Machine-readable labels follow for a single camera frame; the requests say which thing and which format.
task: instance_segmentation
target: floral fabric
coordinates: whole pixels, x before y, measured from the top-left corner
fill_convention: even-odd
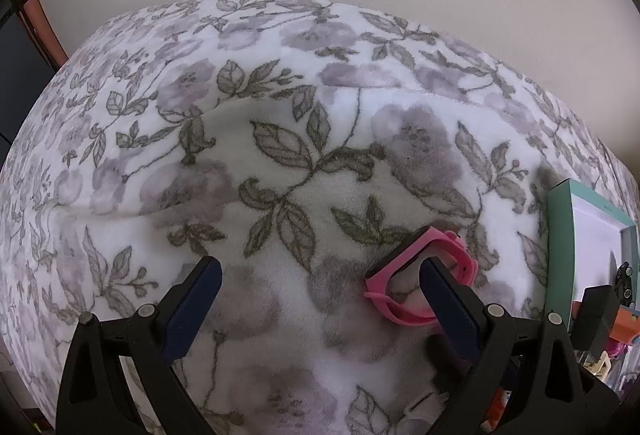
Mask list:
[[[210,254],[223,288],[175,371],[219,434],[424,433],[455,376],[437,329],[385,320],[364,275],[417,227],[453,229],[478,295],[535,317],[565,177],[638,217],[634,178],[563,102],[424,25],[314,0],[130,12],[2,168],[2,335],[53,421],[78,314],[129,316]]]

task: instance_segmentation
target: floral blanket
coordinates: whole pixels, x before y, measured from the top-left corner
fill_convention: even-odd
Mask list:
[[[210,254],[223,288],[175,371],[217,433],[422,434],[456,372],[436,327],[376,312],[364,274],[409,231],[453,229],[478,295],[535,317],[565,177],[638,217],[574,112],[425,25],[313,0],[137,10],[76,51],[4,164],[1,332],[53,421],[78,314],[131,315]]]

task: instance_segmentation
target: teal box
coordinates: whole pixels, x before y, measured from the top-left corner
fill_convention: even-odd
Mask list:
[[[545,309],[569,324],[572,301],[584,289],[613,285],[618,268],[628,261],[633,301],[638,289],[638,230],[625,212],[606,198],[567,179],[546,197],[549,260]]]

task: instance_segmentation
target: pink wristband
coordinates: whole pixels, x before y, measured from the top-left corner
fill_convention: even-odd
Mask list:
[[[386,294],[386,287],[392,276],[402,267],[411,264],[427,246],[433,245],[451,255],[458,263],[456,280],[462,285],[470,286],[478,273],[478,262],[471,258],[465,249],[462,238],[453,231],[443,233],[435,227],[430,227],[417,238],[402,253],[386,264],[380,271],[365,280],[367,292],[364,297],[369,298],[376,309],[387,319],[407,327],[421,327],[436,320],[431,308],[411,310],[396,302]]]

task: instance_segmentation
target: blue gripper pad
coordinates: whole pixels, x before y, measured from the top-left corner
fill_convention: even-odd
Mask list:
[[[170,365],[175,359],[187,355],[193,339],[195,339],[200,326],[207,316],[211,304],[218,295],[222,286],[222,266],[220,262],[207,257],[208,263],[203,271],[191,283],[183,300],[175,309],[174,315],[169,319],[164,333],[164,346],[162,357]],[[189,282],[189,277],[182,284]]]
[[[442,265],[437,258],[427,258],[422,262],[420,289],[458,356],[476,363],[481,355],[480,327],[457,296],[453,285],[459,291],[468,288],[458,284],[453,277],[450,277],[450,284],[438,270],[436,263]]]

